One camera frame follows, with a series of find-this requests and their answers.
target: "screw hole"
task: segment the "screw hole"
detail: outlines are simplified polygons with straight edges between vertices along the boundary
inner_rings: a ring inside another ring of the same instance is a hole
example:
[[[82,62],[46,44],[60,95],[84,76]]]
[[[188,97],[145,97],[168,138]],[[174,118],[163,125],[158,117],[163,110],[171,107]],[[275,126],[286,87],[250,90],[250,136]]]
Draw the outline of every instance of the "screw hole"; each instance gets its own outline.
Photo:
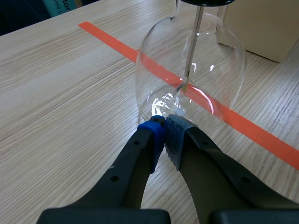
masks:
[[[245,182],[245,183],[249,183],[249,182],[250,182],[249,177],[246,177],[246,176],[241,177],[241,180],[242,180],[243,182]]]
[[[119,177],[118,176],[113,176],[111,177],[111,181],[112,182],[117,182],[119,180]]]

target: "clear glass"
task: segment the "clear glass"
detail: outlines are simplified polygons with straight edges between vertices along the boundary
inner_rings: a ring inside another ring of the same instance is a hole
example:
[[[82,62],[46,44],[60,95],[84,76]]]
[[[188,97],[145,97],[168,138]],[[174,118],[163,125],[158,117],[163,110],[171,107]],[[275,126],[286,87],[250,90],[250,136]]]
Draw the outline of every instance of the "clear glass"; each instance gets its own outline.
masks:
[[[182,91],[197,6],[177,0],[175,9],[175,16],[157,23],[139,48],[138,108],[145,120],[177,114],[209,133],[228,117],[236,101],[246,67],[244,47],[218,16],[204,13],[190,82]]]

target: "blue gripper pad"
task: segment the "blue gripper pad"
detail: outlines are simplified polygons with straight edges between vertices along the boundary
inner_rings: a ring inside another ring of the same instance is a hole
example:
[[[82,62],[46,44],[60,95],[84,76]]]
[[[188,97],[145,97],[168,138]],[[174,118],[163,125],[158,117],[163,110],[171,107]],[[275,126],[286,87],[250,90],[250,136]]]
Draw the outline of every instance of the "blue gripper pad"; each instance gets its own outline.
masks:
[[[169,115],[166,118],[166,152],[168,157],[179,170],[182,160],[184,135],[190,127],[198,127],[177,115]]]

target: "orange tape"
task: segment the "orange tape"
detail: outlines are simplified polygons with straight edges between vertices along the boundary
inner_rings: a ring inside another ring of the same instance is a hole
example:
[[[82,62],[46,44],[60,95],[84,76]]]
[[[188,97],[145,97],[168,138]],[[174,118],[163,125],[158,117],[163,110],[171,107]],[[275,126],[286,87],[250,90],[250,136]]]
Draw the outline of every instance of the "orange tape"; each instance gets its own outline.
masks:
[[[137,51],[130,48],[126,44],[118,41],[114,37],[110,36],[109,34],[105,33],[104,31],[100,30],[96,26],[92,25],[89,22],[83,22],[79,24],[79,26],[90,33],[91,35],[95,36],[114,50],[118,51],[128,59],[133,62],[136,62],[137,58]],[[145,60],[144,66],[147,69],[155,74],[158,78],[164,80],[170,85],[178,87],[177,85],[181,83],[179,82],[179,77],[172,72],[166,70],[164,67],[158,65],[153,60],[149,58]],[[196,101],[200,105],[204,105],[204,102],[200,99]],[[229,110],[225,106],[220,104],[220,107],[225,111],[225,109]],[[293,166],[297,170],[299,170],[299,151],[294,147],[288,145],[287,143],[283,142],[279,138],[275,137],[271,133],[267,132],[266,130],[262,129],[261,127],[257,126],[256,124],[252,123],[251,121],[247,120],[246,118],[242,117],[240,114],[229,110],[230,113],[228,118],[225,122],[242,133],[243,135],[247,136],[263,148],[267,149],[269,152],[276,155],[278,158],[282,159],[289,165]]]

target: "book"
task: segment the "book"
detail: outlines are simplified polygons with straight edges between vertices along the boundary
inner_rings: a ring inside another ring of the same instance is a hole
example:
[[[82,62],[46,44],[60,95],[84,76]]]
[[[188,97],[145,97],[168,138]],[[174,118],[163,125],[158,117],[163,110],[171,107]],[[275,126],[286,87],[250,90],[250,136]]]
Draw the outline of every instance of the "book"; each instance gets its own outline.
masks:
[[[82,6],[81,0],[43,0],[51,17],[67,13]]]

